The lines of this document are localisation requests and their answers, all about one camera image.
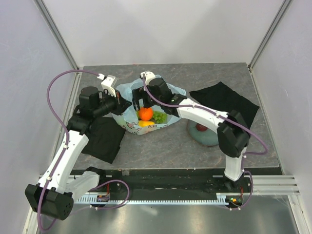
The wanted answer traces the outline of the light blue plastic bag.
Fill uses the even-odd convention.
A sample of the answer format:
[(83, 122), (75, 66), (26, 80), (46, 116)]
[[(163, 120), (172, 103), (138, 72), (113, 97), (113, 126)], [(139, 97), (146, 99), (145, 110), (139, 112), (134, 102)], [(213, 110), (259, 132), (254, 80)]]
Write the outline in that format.
[[(143, 86), (143, 81), (141, 79), (136, 79), (131, 83), (125, 83), (125, 84), (120, 84), (117, 86), (117, 89), (120, 91), (121, 96), (128, 100), (132, 100), (132, 90), (142, 87)], [(159, 106), (153, 106), (152, 107), (153, 112), (154, 111), (159, 111), (159, 112), (164, 112), (161, 107)], [(167, 123), (166, 124), (154, 124), (150, 125), (147, 127), (140, 127), (138, 125), (138, 121), (140, 118), (138, 117), (137, 111), (134, 109), (133, 106), (130, 106), (122, 115), (117, 116), (113, 114), (113, 119), (116, 121), (116, 123), (127, 130), (129, 133), (135, 134), (135, 135), (143, 135), (147, 134), (149, 132), (159, 130), (161, 128), (165, 128), (171, 124), (174, 124), (180, 120), (179, 117), (175, 117), (173, 115), (167, 114)]]

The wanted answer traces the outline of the yellow mango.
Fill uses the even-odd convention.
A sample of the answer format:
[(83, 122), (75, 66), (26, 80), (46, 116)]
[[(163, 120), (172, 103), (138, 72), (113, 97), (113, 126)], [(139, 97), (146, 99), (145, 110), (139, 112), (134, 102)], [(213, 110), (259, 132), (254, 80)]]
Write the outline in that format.
[(147, 127), (147, 126), (150, 126), (150, 125), (154, 125), (155, 123), (153, 121), (145, 121), (145, 120), (139, 120), (138, 121), (138, 125), (140, 127)]

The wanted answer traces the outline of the green grape bunch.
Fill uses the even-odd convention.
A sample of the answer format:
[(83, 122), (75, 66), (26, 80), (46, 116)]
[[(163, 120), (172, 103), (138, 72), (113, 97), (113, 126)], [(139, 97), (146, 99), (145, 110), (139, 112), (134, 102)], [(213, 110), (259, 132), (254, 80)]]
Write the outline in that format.
[(156, 124), (166, 124), (167, 123), (167, 114), (165, 112), (154, 111), (152, 120)]

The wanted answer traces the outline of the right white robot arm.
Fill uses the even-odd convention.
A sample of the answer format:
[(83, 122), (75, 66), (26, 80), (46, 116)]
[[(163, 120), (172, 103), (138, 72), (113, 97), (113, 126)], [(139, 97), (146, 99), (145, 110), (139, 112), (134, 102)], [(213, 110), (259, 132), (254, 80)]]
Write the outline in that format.
[(220, 112), (193, 102), (185, 95), (173, 93), (162, 78), (154, 78), (148, 84), (143, 81), (141, 87), (132, 90), (132, 95), (136, 111), (157, 105), (169, 115), (191, 120), (216, 133), (219, 148), (226, 156), (223, 186), (229, 192), (241, 186), (242, 159), (250, 134), (239, 112)]

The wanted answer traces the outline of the orange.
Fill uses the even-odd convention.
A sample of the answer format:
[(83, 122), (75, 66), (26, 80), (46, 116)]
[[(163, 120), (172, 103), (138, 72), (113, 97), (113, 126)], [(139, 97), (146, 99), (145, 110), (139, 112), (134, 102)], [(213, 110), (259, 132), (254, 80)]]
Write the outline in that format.
[(150, 121), (153, 118), (154, 112), (152, 108), (141, 108), (138, 111), (138, 116), (143, 121)]

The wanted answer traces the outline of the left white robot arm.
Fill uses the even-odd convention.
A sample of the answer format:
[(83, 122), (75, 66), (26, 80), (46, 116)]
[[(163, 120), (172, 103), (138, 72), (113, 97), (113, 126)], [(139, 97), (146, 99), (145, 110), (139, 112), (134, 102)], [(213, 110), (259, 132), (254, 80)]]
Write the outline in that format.
[(93, 123), (109, 113), (121, 115), (129, 106), (131, 102), (116, 89), (106, 87), (99, 91), (94, 86), (82, 89), (79, 104), (68, 120), (63, 142), (52, 163), (37, 184), (28, 184), (25, 189), (26, 198), (37, 215), (65, 220), (74, 202), (85, 193), (105, 190), (107, 180), (101, 169), (90, 167), (76, 181), (68, 182), (68, 178), (78, 156), (89, 142), (87, 135)]

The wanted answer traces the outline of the dark purple plum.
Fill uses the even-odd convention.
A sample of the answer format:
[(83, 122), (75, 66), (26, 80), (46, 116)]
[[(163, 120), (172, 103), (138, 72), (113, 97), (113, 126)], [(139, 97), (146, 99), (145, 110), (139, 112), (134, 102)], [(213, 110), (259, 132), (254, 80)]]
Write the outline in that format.
[(204, 125), (201, 125), (201, 124), (197, 124), (196, 126), (196, 129), (198, 130), (198, 131), (200, 131), (200, 132), (205, 132), (208, 128), (206, 127), (206, 126), (204, 126)]

